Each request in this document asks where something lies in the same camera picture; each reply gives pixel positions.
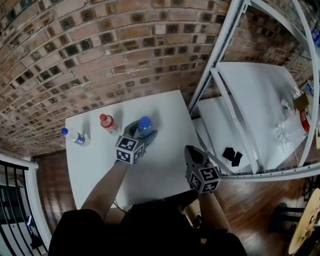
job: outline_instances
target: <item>table top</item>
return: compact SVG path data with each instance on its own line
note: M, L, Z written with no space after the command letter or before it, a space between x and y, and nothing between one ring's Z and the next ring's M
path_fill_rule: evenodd
M281 99L292 103L295 81L284 66L220 62L217 68L254 139L262 166L265 170L276 168L305 138L282 143L274 133L277 125L286 120Z
M215 151L213 154L232 172L240 172L250 162L225 100L222 96L203 99L197 103L197 106ZM233 148L235 153L240 152L243 155L239 166L232 166L232 162L222 156L226 148Z
M170 91L101 107L65 120L67 128L90 137L87 147L66 141L70 183L78 209L116 160L118 137L100 126L102 113L114 117L121 126L121 134L125 126L142 116L149 116L158 130L146 154L127 172L116 197L120 206L162 199L190 189L185 178L184 149L186 145L199 148L200 144L181 92Z
M306 231L313 228L317 215L320 211L320 189L316 188L306 207L303 210L299 223L291 238L288 253L294 254L301 245L307 240L308 236L305 236Z

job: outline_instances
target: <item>black object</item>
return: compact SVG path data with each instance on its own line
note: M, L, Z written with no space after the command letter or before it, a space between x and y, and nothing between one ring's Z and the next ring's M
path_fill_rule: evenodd
M312 192L316 188L320 188L320 175L317 175L316 179L314 180L314 177L306 177L305 178L306 183L304 184L304 193L303 200L307 202L309 198L311 197Z
M232 161L231 166L233 166L233 167L239 166L242 156L243 155L240 152L237 152L235 157L234 157L234 159L233 159L233 161Z
M226 159L228 159L229 161L233 161L233 159L235 158L235 151L232 147L226 147L222 156Z
M284 202L280 203L273 210L267 227L268 232L286 235L285 239L290 241L295 232L296 225L288 226L287 224L290 222L298 223L300 221L300 217L293 215L293 213L302 214L303 211L304 208L291 208Z

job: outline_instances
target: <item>bottle label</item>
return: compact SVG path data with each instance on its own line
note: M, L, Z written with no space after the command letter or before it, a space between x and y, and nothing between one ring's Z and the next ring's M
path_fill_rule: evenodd
M312 39L317 48L320 47L320 27L318 25L314 26L312 32Z
M307 92L308 92L311 96L314 95L314 89L310 86L309 82L307 82L307 83L305 84L305 89L307 90Z
M85 136L83 136L80 133L78 133L78 138L76 139L76 141L74 143L82 145L83 143L85 143L85 141L86 141Z
M303 129L308 133L310 130L310 125L306 117L306 109L300 112L300 121Z

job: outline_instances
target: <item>red bottle cap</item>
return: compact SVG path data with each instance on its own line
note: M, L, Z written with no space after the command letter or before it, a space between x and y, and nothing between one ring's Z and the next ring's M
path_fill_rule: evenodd
M111 118L111 121L110 121L110 123L109 123L108 125L103 125L103 124L101 123L101 126L104 127L104 128L107 128L107 129L110 128L110 127L112 127L112 126L114 125L114 119L113 119L113 117L112 117L111 115L108 115L108 117ZM105 114L101 114L101 115L99 116L99 118L100 118L100 120L101 120L102 122L107 121L107 115L105 115Z
M100 118L101 121L106 121L107 120L107 116L105 114L101 114L99 116L99 118Z

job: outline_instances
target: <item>wooden floor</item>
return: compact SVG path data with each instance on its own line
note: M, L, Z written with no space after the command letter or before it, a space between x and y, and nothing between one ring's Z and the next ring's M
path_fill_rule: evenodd
M289 244L267 226L279 203L304 207L304 179L277 182L222 181L215 193L232 232L241 240L248 256L284 256Z
M37 181L42 209L53 232L65 211L76 208L68 174L65 151L36 157ZM288 244L283 236L268 233L273 209L281 202L304 206L300 195L304 179L278 182L223 181L215 195L232 228L249 256L284 256Z
M38 162L37 184L44 217L53 233L67 211L76 210L72 193L66 151L34 157Z

